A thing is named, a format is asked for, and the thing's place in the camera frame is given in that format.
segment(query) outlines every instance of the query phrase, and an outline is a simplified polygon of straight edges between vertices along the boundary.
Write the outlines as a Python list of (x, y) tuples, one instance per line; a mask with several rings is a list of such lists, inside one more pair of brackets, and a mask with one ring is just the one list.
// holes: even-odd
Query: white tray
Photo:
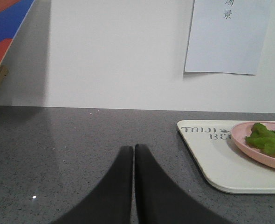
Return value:
[(242, 122), (182, 120), (177, 128), (212, 186), (234, 194), (275, 194), (275, 169), (251, 159), (231, 140), (231, 128)]

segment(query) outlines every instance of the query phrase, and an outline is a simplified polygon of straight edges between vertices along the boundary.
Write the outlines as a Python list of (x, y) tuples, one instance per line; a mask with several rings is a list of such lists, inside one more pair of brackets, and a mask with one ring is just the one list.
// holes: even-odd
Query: pink plate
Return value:
[(254, 123), (261, 123), (267, 127), (269, 130), (275, 130), (275, 122), (270, 121), (254, 121), (254, 122), (244, 122), (241, 124), (235, 125), (231, 130), (231, 137), (234, 141), (234, 143), (237, 145), (237, 147), (244, 152), (246, 155), (251, 157), (252, 159), (263, 163), (267, 166), (270, 166), (272, 168), (275, 168), (275, 158), (265, 155), (261, 153), (261, 151), (257, 148), (250, 147), (245, 142), (245, 137), (250, 136), (252, 133), (251, 128), (254, 125)]

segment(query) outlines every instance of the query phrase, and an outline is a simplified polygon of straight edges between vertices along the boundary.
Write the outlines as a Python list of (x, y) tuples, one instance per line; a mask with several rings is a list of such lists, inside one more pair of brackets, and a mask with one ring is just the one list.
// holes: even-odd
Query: red and blue painting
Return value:
[(0, 0), (0, 65), (34, 0)]

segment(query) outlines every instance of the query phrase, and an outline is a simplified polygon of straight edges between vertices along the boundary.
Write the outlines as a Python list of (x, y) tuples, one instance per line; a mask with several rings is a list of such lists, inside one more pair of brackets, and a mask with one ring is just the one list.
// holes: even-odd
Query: cooked green vegetable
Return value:
[(252, 133), (245, 142), (260, 149), (265, 154), (275, 154), (275, 131), (268, 130), (263, 124), (255, 123)]

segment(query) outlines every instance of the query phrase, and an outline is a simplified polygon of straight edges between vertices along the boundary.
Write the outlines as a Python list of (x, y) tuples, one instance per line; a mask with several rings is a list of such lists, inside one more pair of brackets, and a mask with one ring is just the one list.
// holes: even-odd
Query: white wall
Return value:
[(183, 73), (192, 5), (36, 0), (0, 105), (275, 113), (275, 0), (256, 76)]

